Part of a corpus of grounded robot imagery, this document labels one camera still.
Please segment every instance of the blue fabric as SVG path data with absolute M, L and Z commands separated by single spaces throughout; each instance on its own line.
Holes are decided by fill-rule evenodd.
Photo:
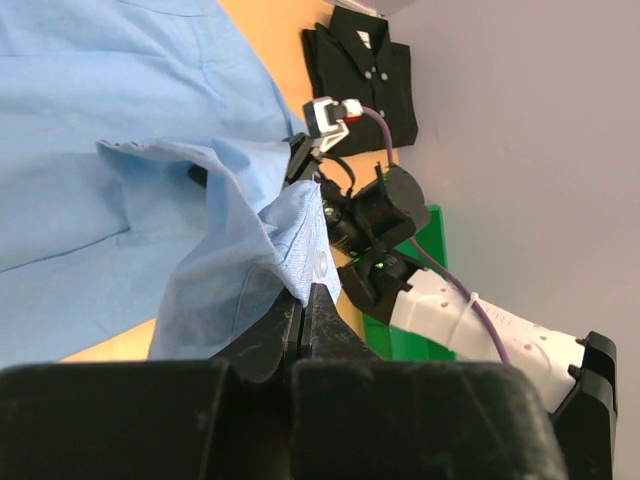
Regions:
M 0 26 L 0 367 L 154 317 L 196 245 L 167 288 L 156 356 L 208 353 L 254 321 L 277 282 L 253 272 L 304 297 L 305 242 L 326 246 L 318 192 L 278 197 L 281 140 L 302 127 L 214 0 L 3 0 Z M 212 169 L 206 204 L 185 160 Z M 196 281 L 216 275 L 235 280 Z M 245 296 L 263 280 L 263 300 Z M 179 324 L 189 308 L 212 314 L 209 334 L 204 317 Z

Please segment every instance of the black shirt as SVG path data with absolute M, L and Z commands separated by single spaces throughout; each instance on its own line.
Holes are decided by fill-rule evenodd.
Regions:
M 316 30 L 303 30 L 302 43 L 314 97 L 357 98 L 384 116 L 394 147 L 413 145 L 418 125 L 411 54 L 409 46 L 391 42 L 386 20 L 335 7 L 329 27 L 317 23 Z M 372 119 L 350 123 L 349 130 L 332 153 L 346 156 L 385 148 Z

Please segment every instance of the purple cable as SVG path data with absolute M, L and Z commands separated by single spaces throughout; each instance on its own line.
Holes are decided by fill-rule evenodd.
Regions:
M 449 282 L 458 289 L 460 294 L 467 302 L 471 301 L 471 292 L 467 287 L 464 286 L 464 284 L 460 280 L 456 278 L 453 273 L 444 268 L 431 255 L 425 252 L 424 249 L 420 245 L 418 245 L 418 242 L 415 238 L 409 239 L 409 242 L 411 242 L 411 245 L 413 245 L 413 248 L 416 249 L 416 252 L 418 252 L 422 259 L 427 262 L 433 270 L 449 280 Z M 476 312 L 476 314 L 480 318 L 480 321 L 482 322 L 482 325 L 491 337 L 491 340 L 493 341 L 493 344 L 496 346 L 496 350 L 498 351 L 500 360 L 502 360 L 503 363 L 510 364 L 511 360 L 509 359 L 509 353 L 507 352 L 507 349 L 504 346 L 504 343 L 502 342 L 500 334 L 496 330 L 495 325 L 487 315 L 487 312 L 485 312 L 484 308 L 482 308 L 482 306 L 480 306 L 480 304 L 475 301 L 471 304 L 471 308 L 474 312 Z
M 389 167 L 394 164 L 393 161 L 393 140 L 391 139 L 391 130 L 389 130 L 389 125 L 382 118 L 378 112 L 376 112 L 373 108 L 362 106 L 362 111 L 369 117 L 373 118 L 380 128 L 382 129 L 382 134 L 384 135 L 384 144 L 387 146 L 387 159 L 389 161 Z
M 387 147 L 387 157 L 389 159 L 389 167 L 391 167 L 391 165 L 394 164 L 393 140 L 391 139 L 391 130 L 389 130 L 389 125 L 387 125 L 387 122 L 382 117 L 382 115 L 380 115 L 374 109 L 365 107 L 363 105 L 362 111 L 369 117 L 373 118 L 376 122 L 378 122 L 378 125 L 380 125 L 380 128 L 382 129 L 382 134 L 384 135 L 384 142 Z M 467 302 L 471 301 L 471 292 L 467 287 L 464 286 L 464 284 L 460 280 L 458 280 L 455 277 L 455 275 L 453 275 L 453 273 L 451 273 L 449 270 L 444 268 L 442 265 L 436 262 L 436 260 L 433 257 L 431 257 L 431 255 L 425 252 L 424 249 L 420 245 L 418 245 L 418 242 L 416 241 L 415 238 L 411 238 L 409 241 L 411 242 L 411 245 L 413 245 L 413 248 L 416 249 L 418 254 L 424 259 L 425 262 L 431 265 L 431 267 L 436 272 L 438 272 L 440 275 L 445 277 L 451 284 L 453 284 L 453 286 L 455 286 L 458 289 L 462 297 Z M 510 364 L 511 360 L 509 359 L 509 353 L 507 352 L 507 349 L 504 346 L 504 343 L 502 342 L 502 339 L 500 338 L 500 334 L 496 330 L 495 325 L 487 315 L 487 312 L 484 311 L 484 308 L 482 308 L 478 302 L 473 302 L 471 304 L 471 308 L 473 309 L 474 312 L 476 312 L 476 314 L 480 318 L 480 321 L 482 322 L 482 325 L 484 326 L 485 330 L 491 337 L 491 340 L 493 341 L 493 344 L 495 345 L 496 350 L 498 351 L 498 356 L 500 357 L 500 360 L 502 360 L 503 363 Z

